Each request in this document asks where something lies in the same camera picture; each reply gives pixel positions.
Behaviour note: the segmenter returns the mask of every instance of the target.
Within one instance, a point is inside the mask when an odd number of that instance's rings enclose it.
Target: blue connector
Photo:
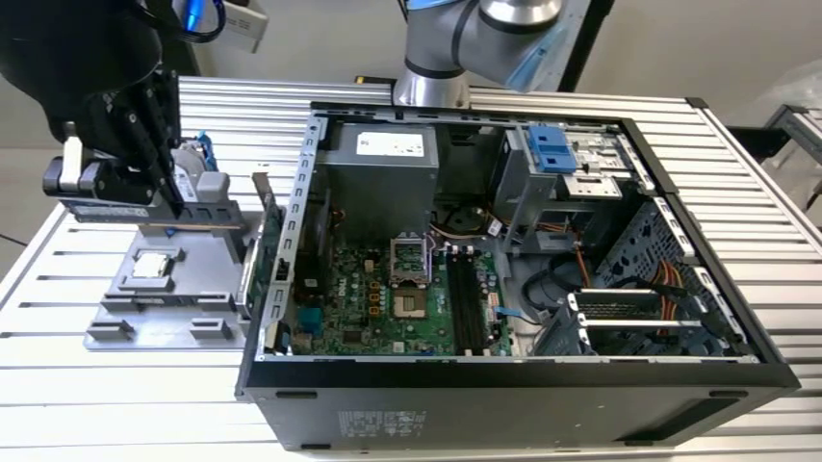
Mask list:
[[[529,146],[539,171],[545,173],[577,171],[577,158],[567,145],[566,132],[561,127],[543,125],[529,127]]]
[[[297,312],[297,322],[303,332],[315,337],[323,335],[323,310],[318,307],[303,307]]]
[[[218,158],[215,157],[215,145],[211,143],[211,138],[206,135],[206,131],[202,130],[196,134],[195,139],[203,144],[203,151],[206,152],[206,167],[210,171],[220,171],[218,169]]]

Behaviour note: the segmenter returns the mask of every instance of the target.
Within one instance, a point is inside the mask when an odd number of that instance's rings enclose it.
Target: aluminum table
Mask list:
[[[232,197],[250,175],[291,190],[309,103],[389,104],[381,85],[182,82],[186,135],[207,130]],[[490,111],[630,117],[804,388],[675,449],[314,454],[349,459],[822,459],[822,237],[708,109],[685,99],[474,90]],[[234,399],[240,351],[87,352],[86,327],[135,227],[79,224],[58,207],[0,285],[0,459],[305,460]]]

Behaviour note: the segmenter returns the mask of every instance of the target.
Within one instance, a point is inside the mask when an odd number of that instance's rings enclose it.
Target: white sticker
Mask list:
[[[347,438],[419,437],[429,411],[341,411],[339,429]]]
[[[358,135],[358,154],[362,156],[425,157],[423,135],[362,132]]]
[[[95,207],[95,206],[87,206],[87,205],[74,205],[71,206],[71,209],[80,216],[104,215],[107,217],[147,218],[150,215],[148,210],[140,209],[138,207]]]
[[[196,202],[196,192],[194,192],[191,178],[188,178],[188,172],[180,166],[175,166],[175,184],[183,195],[183,200],[186,202]]]
[[[162,298],[132,298],[134,303],[142,303],[144,305],[163,305],[166,302]]]
[[[489,234],[494,237],[499,236],[499,231],[502,230],[502,222],[494,218],[491,225],[489,226]]]

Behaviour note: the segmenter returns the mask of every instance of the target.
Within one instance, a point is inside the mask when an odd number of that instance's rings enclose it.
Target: white wall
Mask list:
[[[617,0],[578,90],[700,96],[720,116],[822,58],[820,0]]]
[[[58,148],[58,142],[40,105],[0,77],[0,148],[4,147]]]
[[[198,46],[203,71],[220,77],[354,82],[395,77],[406,31],[395,0],[256,0],[268,28],[256,54]]]

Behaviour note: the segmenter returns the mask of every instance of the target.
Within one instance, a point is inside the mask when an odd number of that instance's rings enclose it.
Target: green circuit board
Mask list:
[[[417,263],[401,262],[406,267]],[[323,329],[311,344],[297,344],[297,354],[315,355],[419,355],[455,354],[454,321],[449,299],[449,273],[446,255],[431,256],[431,278],[425,289],[402,285],[393,287],[391,256],[387,248],[338,247],[334,251],[329,278]],[[494,259],[481,255],[475,259],[479,279],[497,279]],[[477,290],[494,292],[494,287],[477,282]],[[491,335],[489,295],[481,294],[486,333]],[[510,355],[506,321],[498,321],[501,335],[487,346],[493,355]]]

